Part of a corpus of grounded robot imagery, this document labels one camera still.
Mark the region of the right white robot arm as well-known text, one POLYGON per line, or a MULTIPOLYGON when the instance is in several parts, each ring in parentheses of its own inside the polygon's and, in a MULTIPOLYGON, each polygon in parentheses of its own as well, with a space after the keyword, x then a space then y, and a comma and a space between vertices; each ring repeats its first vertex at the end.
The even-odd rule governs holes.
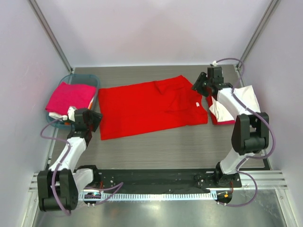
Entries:
POLYGON ((229 187, 238 178, 240 167, 268 147, 269 116, 265 112, 249 109, 236 96, 232 84, 224 82, 220 66, 210 66, 207 72, 201 72, 192 89, 205 97, 214 98, 235 119, 232 149, 225 159, 217 163, 212 177, 216 187, 229 187))

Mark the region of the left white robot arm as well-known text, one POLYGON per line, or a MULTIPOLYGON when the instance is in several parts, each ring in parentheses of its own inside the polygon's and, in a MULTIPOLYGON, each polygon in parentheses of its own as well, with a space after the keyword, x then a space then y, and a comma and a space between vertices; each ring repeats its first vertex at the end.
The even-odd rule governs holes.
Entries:
POLYGON ((87 149, 92 134, 97 130, 102 114, 93 110, 74 106, 69 107, 66 115, 54 117, 53 123, 67 122, 71 131, 65 140, 65 147, 57 160, 37 175, 39 209, 44 212, 61 210, 66 215, 76 209, 79 193, 89 185, 99 184, 101 179, 95 165, 76 167, 87 149))

